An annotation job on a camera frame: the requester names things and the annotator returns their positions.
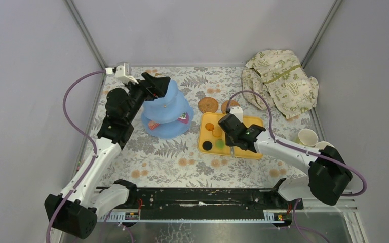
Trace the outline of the blue three-tier cake stand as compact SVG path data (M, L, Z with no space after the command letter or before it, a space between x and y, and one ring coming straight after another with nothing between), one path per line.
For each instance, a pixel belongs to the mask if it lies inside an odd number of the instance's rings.
M161 139L172 139L182 135L190 128L191 121L194 118L193 108L173 79L169 83L165 97L145 101L142 107L143 112L140 118L145 131ZM189 114L188 124L177 121L185 112ZM154 130L150 130L147 126L147 123L151 120L160 123Z

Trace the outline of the yellow serving tray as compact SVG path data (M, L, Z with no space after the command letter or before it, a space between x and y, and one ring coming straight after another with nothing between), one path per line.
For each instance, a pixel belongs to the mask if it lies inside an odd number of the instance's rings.
M225 133L222 131L222 136L220 138L214 137L212 135L212 131L207 131L205 129L205 124L206 123L212 123L215 128L221 128L218 125L218 122L221 118L223 118L225 115L220 114L220 113L211 113L211 112L206 112L202 115L201 117L201 124L200 124L200 130L199 130L199 135L198 135L198 150L203 153L207 154L214 154L214 155L223 155L223 156L230 156L230 146L226 146L223 149L217 149L215 147L215 141L218 139L222 139L225 142ZM205 141L211 141L213 144L213 147L210 151L205 151L202 148L202 143ZM263 158L263 154L261 153L254 153L251 151L245 151L241 150L238 147L233 147L235 151L234 157L238 158L249 158L249 159L261 159Z

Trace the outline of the woven rattan coaster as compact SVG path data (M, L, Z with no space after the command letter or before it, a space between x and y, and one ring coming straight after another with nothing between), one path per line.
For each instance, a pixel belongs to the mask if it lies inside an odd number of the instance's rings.
M198 102L198 109L201 113L215 113L218 110L218 101L212 97L205 97Z
M224 101L222 104L221 104L221 112L223 114L226 114L227 112L227 109L231 109L233 106L238 106L240 107L240 104L238 102L236 102L235 100L231 100L231 101Z

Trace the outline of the pink cake slice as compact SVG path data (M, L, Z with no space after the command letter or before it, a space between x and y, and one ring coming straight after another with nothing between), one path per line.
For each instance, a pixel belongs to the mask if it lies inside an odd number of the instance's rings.
M154 130L155 128L157 128L158 126L160 125L160 123L157 123L157 122L154 122L154 121L149 121L147 123L147 126L150 130Z

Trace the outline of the purple cake slice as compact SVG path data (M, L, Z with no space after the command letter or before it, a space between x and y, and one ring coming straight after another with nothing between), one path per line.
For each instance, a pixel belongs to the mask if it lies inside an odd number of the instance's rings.
M183 124L188 124L189 122L189 114L187 112L183 113L178 119L178 122L181 122Z

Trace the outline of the light blue tongs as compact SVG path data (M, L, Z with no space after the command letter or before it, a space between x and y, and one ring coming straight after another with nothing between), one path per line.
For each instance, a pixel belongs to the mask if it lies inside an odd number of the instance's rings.
M230 147L229 152L230 152L230 156L233 157L235 155L235 151L233 147Z

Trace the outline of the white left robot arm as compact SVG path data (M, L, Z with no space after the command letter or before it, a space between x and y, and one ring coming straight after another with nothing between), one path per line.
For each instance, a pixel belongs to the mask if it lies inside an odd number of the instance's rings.
M69 118L66 100L75 85L96 74L113 75L123 83L124 88L115 88L107 94L105 117L97 139L93 139ZM135 205L136 193L120 183L98 195L94 192L105 169L129 141L134 131L132 121L141 106L147 101L164 98L169 92L170 77L154 77L146 72L142 73L142 77L135 79L126 74L123 66L109 67L82 76L67 89L63 98L63 113L70 125L85 136L93 148L89 154L90 161L81 165L61 192L58 195L49 194L46 198L45 209L49 219L46 242L51 242L52 229L85 239L94 230L100 216L118 205L124 208Z

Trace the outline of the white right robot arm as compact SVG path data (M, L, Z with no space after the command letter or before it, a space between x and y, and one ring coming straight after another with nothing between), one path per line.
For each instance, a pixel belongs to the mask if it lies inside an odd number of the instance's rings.
M275 136L264 127L247 127L233 114L225 115L218 124L232 145L272 156L305 173L295 179L282 179L273 187L270 202L275 208L282 209L290 201L311 196L334 206L353 178L349 167L334 147L316 149L302 146Z

